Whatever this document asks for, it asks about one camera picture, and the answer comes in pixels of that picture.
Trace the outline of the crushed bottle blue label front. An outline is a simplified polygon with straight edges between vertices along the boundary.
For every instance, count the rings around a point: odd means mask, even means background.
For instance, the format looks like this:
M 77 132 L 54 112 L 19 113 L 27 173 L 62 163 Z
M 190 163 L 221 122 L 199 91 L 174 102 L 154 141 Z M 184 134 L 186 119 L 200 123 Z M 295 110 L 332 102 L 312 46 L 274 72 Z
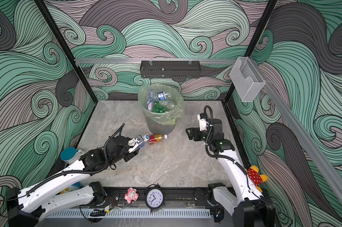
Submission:
M 138 143 L 138 149 L 141 149 L 142 147 L 144 147 L 146 145 L 146 141 L 142 141 Z

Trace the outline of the green Sprite bottle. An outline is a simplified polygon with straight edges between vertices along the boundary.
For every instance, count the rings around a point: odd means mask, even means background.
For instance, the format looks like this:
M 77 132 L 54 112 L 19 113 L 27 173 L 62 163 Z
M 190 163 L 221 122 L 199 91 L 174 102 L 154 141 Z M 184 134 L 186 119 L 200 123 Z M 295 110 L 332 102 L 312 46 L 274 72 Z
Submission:
M 163 105 L 154 102 L 153 107 L 152 107 L 153 113 L 162 114 L 162 113 L 165 113 L 166 111 L 167 109 Z

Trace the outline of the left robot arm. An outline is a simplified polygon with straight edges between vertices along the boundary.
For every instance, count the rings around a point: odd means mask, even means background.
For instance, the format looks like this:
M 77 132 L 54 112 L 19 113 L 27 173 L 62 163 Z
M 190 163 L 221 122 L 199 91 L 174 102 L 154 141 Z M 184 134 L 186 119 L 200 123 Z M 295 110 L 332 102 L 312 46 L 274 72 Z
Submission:
M 93 182 L 75 191 L 62 194 L 69 186 L 108 168 L 114 169 L 120 160 L 128 162 L 149 140 L 149 135 L 133 139 L 121 135 L 119 127 L 105 142 L 92 149 L 65 169 L 28 188 L 10 189 L 5 202 L 10 227 L 34 227 L 46 217 L 72 207 L 101 206 L 107 193 L 100 182 Z

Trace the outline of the clear bottle blue cap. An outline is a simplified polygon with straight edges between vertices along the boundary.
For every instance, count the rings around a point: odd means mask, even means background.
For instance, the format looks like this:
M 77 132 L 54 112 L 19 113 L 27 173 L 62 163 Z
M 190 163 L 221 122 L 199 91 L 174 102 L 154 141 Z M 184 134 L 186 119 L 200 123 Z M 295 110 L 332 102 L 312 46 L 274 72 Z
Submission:
M 160 92 L 157 94 L 157 98 L 159 99 L 159 101 L 163 101 L 163 100 L 170 100 L 172 97 L 170 92 Z
M 159 101 L 160 105 L 163 106 L 166 110 L 173 110 L 176 104 L 171 100 L 161 100 Z

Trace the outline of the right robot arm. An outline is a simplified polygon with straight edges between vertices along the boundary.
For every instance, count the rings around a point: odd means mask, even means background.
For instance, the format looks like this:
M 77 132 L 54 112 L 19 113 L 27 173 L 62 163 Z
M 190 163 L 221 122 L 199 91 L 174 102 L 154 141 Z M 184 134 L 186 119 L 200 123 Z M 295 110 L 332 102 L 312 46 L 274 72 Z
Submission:
M 189 140 L 204 142 L 207 155 L 216 158 L 226 171 L 234 194 L 225 186 L 215 186 L 212 187 L 212 196 L 232 216 L 233 226 L 274 227 L 276 210 L 273 202 L 249 178 L 231 141 L 226 140 L 222 132 L 188 128 L 186 133 Z

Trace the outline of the long clear bottle white cap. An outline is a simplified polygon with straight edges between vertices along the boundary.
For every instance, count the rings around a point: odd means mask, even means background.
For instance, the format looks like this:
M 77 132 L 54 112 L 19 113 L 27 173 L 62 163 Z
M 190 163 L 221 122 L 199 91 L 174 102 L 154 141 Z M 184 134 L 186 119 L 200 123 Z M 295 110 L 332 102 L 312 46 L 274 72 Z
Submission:
M 148 111 L 150 111 L 150 112 L 152 111 L 153 104 L 154 104 L 154 102 L 156 100 L 157 100 L 157 93 L 156 93 L 156 91 L 153 90 L 153 89 L 148 90 L 147 105 L 146 105 Z

